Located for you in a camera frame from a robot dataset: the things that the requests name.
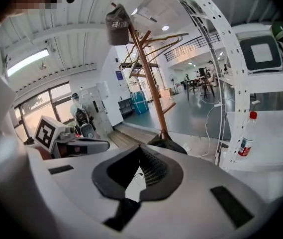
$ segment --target gray cap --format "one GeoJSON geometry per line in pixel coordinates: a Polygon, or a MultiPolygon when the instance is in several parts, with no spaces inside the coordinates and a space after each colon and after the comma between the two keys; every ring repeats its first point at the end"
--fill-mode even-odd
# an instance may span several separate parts
{"type": "Polygon", "coordinates": [[[107,14],[105,22],[109,44],[112,46],[127,45],[130,17],[122,4],[118,4],[115,10],[107,14]]]}

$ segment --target window frame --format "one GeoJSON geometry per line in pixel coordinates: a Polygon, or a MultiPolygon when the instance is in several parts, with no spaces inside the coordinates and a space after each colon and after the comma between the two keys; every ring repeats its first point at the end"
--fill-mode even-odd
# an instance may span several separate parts
{"type": "MultiPolygon", "coordinates": [[[[27,130],[27,127],[26,127],[26,124],[25,124],[25,120],[24,120],[24,114],[23,114],[23,111],[22,111],[22,105],[25,104],[26,102],[30,101],[31,99],[35,98],[36,96],[39,96],[39,95],[41,95],[41,94],[43,94],[45,92],[48,92],[48,95],[49,95],[49,98],[50,98],[50,103],[51,103],[51,106],[53,108],[53,112],[54,112],[54,115],[55,115],[55,119],[57,121],[61,122],[61,119],[60,119],[60,117],[59,117],[59,115],[57,113],[56,106],[71,100],[72,96],[65,97],[65,98],[62,98],[62,99],[60,99],[60,100],[58,100],[56,102],[53,102],[51,90],[53,90],[55,88],[58,88],[60,86],[66,85],[66,84],[69,84],[69,82],[64,82],[64,83],[58,84],[58,85],[56,85],[54,87],[48,88],[48,89],[46,89],[44,91],[41,91],[40,93],[37,93],[36,95],[34,95],[34,96],[28,98],[27,100],[25,100],[23,103],[21,103],[21,104],[17,105],[16,107],[14,107],[14,110],[15,109],[19,109],[20,114],[21,114],[20,120],[18,121],[18,124],[14,127],[14,129],[17,128],[20,125],[23,125],[27,137],[30,138],[30,134],[29,134],[29,132],[27,130]]],[[[68,121],[65,121],[63,124],[66,125],[66,124],[68,124],[68,123],[70,123],[72,121],[74,121],[74,119],[69,119],[68,121]]]]}

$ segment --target blue bin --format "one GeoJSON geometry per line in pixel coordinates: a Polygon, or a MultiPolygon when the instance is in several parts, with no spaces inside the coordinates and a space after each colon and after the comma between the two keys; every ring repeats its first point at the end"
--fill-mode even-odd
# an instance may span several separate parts
{"type": "Polygon", "coordinates": [[[135,93],[131,93],[130,97],[137,114],[143,114],[149,110],[148,103],[145,98],[145,94],[143,93],[142,90],[137,91],[135,93]]]}

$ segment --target gray floor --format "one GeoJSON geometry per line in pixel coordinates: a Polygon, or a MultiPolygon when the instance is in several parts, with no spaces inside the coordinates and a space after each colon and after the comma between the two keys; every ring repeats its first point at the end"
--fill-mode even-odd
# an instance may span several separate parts
{"type": "MultiPolygon", "coordinates": [[[[214,87],[215,98],[212,95],[208,95],[204,101],[208,103],[216,103],[220,99],[218,87],[214,87]]],[[[234,100],[234,89],[226,86],[226,98],[234,100]]],[[[194,136],[205,136],[205,123],[206,117],[209,110],[212,109],[213,104],[206,104],[202,100],[203,97],[199,96],[199,92],[196,90],[195,94],[192,91],[189,93],[189,101],[187,100],[187,92],[180,91],[178,95],[171,98],[161,98],[161,105],[164,109],[170,103],[175,101],[177,104],[165,114],[165,119],[168,127],[168,131],[194,135],[194,136]]],[[[254,111],[278,111],[283,110],[283,92],[278,93],[262,93],[257,94],[257,100],[261,103],[255,106],[251,106],[250,110],[254,111]]],[[[234,102],[226,100],[227,111],[234,111],[234,102]]],[[[220,130],[220,109],[214,108],[210,115],[207,124],[207,131],[211,138],[219,137],[220,130]]],[[[160,129],[158,116],[154,104],[149,104],[149,111],[132,116],[125,119],[125,122],[136,124],[149,128],[160,129]]],[[[230,130],[228,123],[226,123],[224,131],[224,139],[230,139],[230,130]]]]}

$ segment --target desk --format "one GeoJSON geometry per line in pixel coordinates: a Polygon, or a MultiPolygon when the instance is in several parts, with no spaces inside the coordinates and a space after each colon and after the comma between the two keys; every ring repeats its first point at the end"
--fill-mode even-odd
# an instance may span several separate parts
{"type": "Polygon", "coordinates": [[[202,84],[202,86],[204,88],[204,98],[206,97],[206,89],[207,89],[206,85],[210,86],[210,89],[211,89],[211,92],[213,94],[213,97],[215,97],[214,90],[213,90],[209,80],[205,76],[202,76],[202,77],[199,77],[199,78],[187,81],[188,101],[189,101],[189,83],[191,83],[191,82],[193,84],[193,93],[194,93],[194,89],[195,89],[195,87],[194,87],[195,83],[199,84],[199,82],[201,82],[201,84],[202,84]]]}

